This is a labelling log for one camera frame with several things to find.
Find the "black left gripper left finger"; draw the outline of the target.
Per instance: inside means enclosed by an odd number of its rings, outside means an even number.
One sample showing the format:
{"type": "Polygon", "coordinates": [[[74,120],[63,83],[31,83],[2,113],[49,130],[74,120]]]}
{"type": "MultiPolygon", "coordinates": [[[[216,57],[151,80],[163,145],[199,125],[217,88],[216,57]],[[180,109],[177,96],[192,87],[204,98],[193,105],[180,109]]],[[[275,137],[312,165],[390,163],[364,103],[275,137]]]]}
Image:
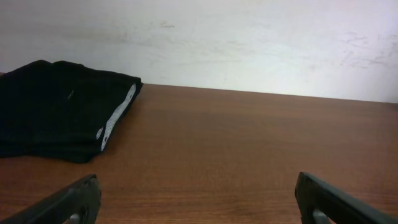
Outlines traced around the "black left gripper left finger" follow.
{"type": "Polygon", "coordinates": [[[90,174],[2,220],[1,224],[94,224],[100,206],[100,185],[97,176],[90,174]]]}

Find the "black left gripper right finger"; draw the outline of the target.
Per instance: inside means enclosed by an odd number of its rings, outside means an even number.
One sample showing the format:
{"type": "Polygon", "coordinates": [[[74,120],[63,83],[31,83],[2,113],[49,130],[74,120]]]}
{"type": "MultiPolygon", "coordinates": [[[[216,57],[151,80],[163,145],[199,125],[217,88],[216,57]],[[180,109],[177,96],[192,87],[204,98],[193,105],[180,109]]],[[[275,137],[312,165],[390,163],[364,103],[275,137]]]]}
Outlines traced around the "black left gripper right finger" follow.
{"type": "Polygon", "coordinates": [[[307,172],[298,175],[295,198],[303,224],[397,224],[397,219],[372,208],[307,172]]]}

